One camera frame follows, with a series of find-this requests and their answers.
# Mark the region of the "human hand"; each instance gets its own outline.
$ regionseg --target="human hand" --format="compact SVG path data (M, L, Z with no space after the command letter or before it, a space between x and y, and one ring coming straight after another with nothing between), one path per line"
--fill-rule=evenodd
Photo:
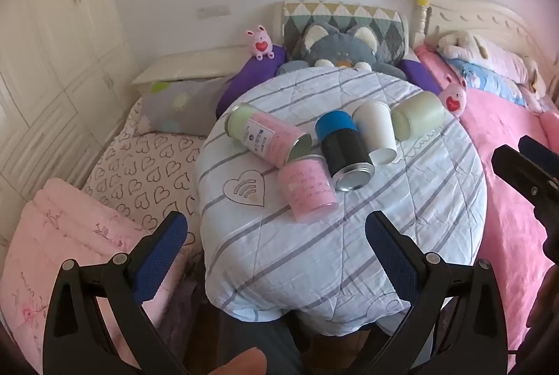
M535 326L550 309L554 315L559 314L559 266L557 265L553 265L544 276L542 286L528 315L526 327Z
M266 375L266 356L258 348L251 348L218 367L210 375Z

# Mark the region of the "wall switch plate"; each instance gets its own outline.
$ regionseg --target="wall switch plate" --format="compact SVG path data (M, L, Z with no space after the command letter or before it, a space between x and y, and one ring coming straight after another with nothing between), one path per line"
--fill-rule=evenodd
M198 19L209 19L210 17L228 16L231 8L228 5L206 6L198 8Z

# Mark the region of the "wooden floor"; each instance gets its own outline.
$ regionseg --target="wooden floor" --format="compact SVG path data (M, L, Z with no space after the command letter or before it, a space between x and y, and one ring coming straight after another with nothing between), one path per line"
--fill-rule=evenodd
M184 358L184 365L192 375L206 375L216 368L218 329L219 311L210 304L202 305ZM346 368L365 344L368 334L369 331L358 331L342 338L314 337L310 351L303 353L303 360L311 370Z

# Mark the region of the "round table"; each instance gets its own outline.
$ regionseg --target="round table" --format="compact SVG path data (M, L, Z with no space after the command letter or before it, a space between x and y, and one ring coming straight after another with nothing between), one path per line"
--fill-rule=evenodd
M363 100L389 106L420 92L367 70L313 67L276 77L238 102L311 133L324 113L351 114ZM369 184L338 192L327 220L295 223L278 170L224 133L217 121L196 163L201 237L210 301L243 321L271 321L289 310L327 335L344 335L409 307L395 293L368 245L364 222L382 210L422 251L472 264L484 229L487 192L479 156L459 121L398 143L399 156ZM242 183L255 185L237 194Z

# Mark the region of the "blue lid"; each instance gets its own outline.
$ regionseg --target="blue lid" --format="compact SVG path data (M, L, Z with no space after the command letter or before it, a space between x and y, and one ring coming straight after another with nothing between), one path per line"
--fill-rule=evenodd
M325 113L317 121L315 131L317 133L318 141L322 142L327 136L338 129L353 129L357 130L351 116L343 110L334 110Z

